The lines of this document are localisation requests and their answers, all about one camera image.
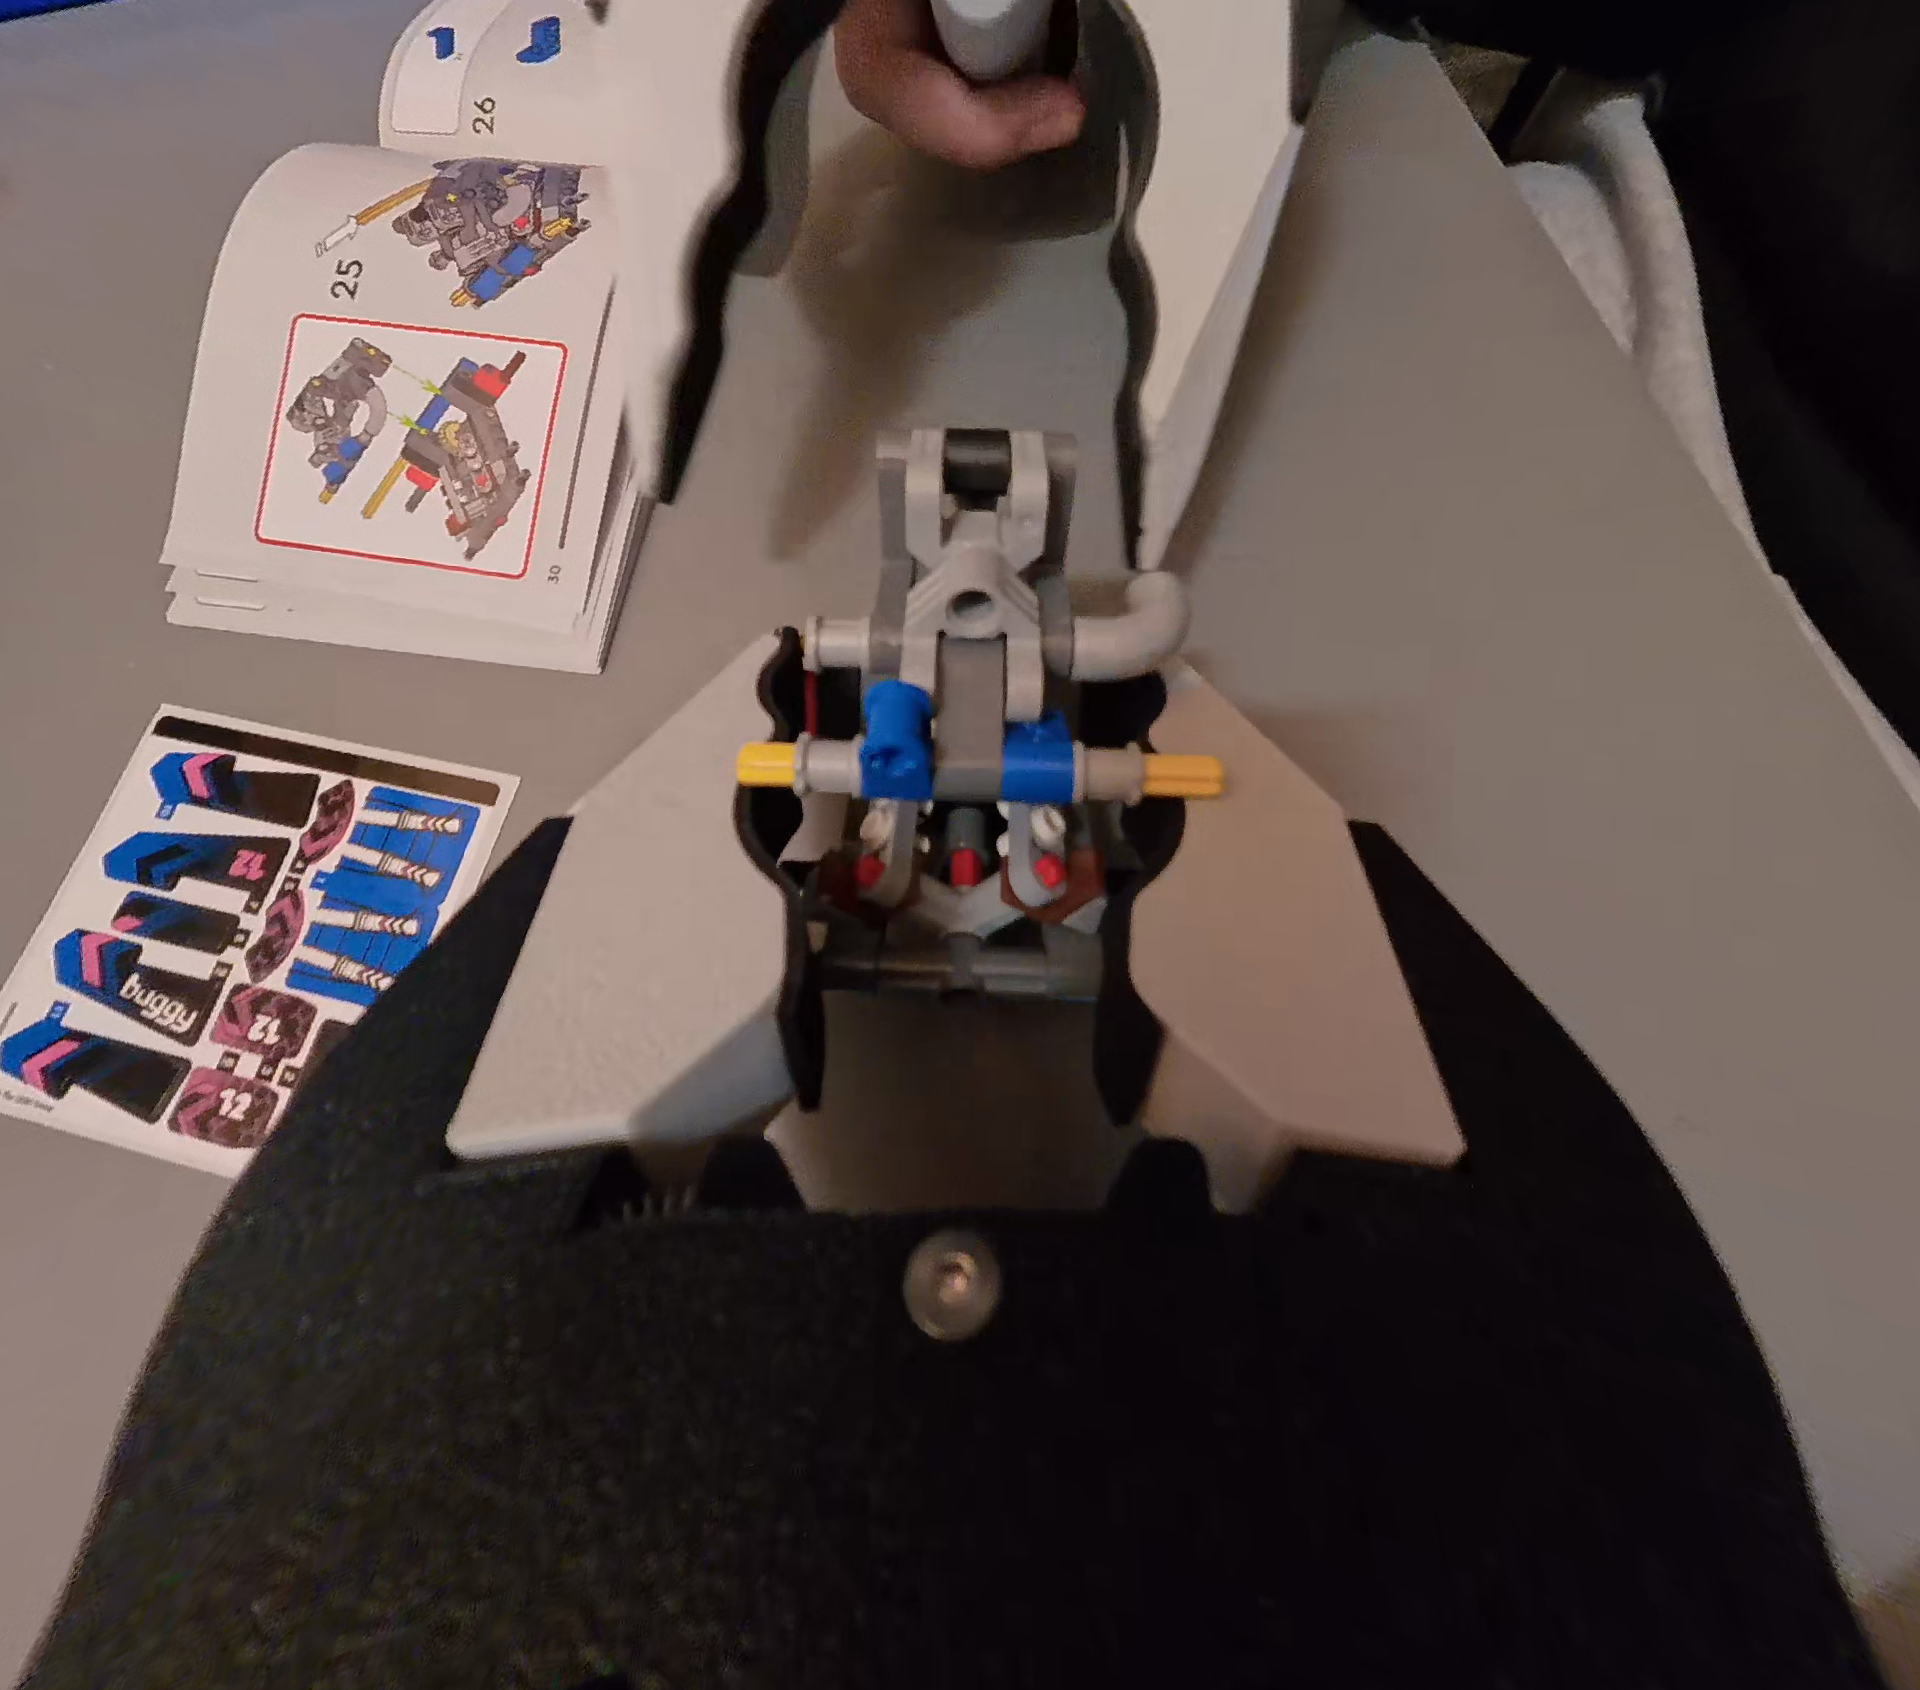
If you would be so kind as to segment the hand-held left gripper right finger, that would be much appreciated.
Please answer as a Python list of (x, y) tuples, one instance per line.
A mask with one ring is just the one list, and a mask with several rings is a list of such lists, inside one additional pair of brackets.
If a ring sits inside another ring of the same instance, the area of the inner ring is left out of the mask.
[(1180, 1144), (1216, 1211), (1304, 1153), (1447, 1170), (1466, 1149), (1341, 804), (1178, 654), (1094, 687), (1111, 813), (1094, 1078)]

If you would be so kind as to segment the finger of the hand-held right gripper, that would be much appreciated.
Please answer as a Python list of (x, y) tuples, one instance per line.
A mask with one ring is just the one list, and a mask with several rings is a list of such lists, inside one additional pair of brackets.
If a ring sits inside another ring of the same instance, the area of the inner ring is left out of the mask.
[(645, 494), (688, 471), (735, 275), (804, 208), (807, 96), (844, 0), (586, 0), (601, 30), (614, 326)]
[(1103, 0), (1128, 563), (1160, 567), (1208, 458), (1341, 0)]

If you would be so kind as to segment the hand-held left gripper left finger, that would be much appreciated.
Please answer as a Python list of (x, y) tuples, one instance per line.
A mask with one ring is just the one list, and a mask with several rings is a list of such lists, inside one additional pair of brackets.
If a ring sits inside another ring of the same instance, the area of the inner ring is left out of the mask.
[(798, 632), (749, 640), (574, 807), (447, 1147), (469, 1162), (685, 1149), (804, 1094), (795, 1004), (803, 829), (749, 744), (804, 727)]

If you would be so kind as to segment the grey blue lego assembly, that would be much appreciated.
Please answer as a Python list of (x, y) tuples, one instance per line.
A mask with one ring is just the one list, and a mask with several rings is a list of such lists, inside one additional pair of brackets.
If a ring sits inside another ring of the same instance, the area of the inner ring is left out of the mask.
[(876, 597), (782, 632), (760, 684), (776, 729), (735, 766), (742, 810), (798, 816), (762, 858), (804, 991), (1089, 1006), (1103, 920), (1141, 870), (1126, 813), (1225, 790), (1213, 756), (1085, 725), (1087, 707), (1164, 704), (1190, 603), (1149, 570), (1118, 611), (1078, 610), (1077, 480), (1063, 433), (876, 437)]

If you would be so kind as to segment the lego sticker sheet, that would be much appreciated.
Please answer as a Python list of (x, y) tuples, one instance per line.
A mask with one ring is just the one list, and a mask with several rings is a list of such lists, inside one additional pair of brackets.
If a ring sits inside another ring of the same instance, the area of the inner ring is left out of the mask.
[(476, 892), (519, 783), (162, 704), (5, 979), (5, 1120), (238, 1177)]

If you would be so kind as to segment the lego instruction booklet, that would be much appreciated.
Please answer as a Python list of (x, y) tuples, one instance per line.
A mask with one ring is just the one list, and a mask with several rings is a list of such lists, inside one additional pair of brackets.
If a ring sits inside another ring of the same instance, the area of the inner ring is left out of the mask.
[(253, 184), (205, 303), (161, 561), (205, 632), (598, 673), (648, 494), (574, 0), (441, 0), (378, 143)]

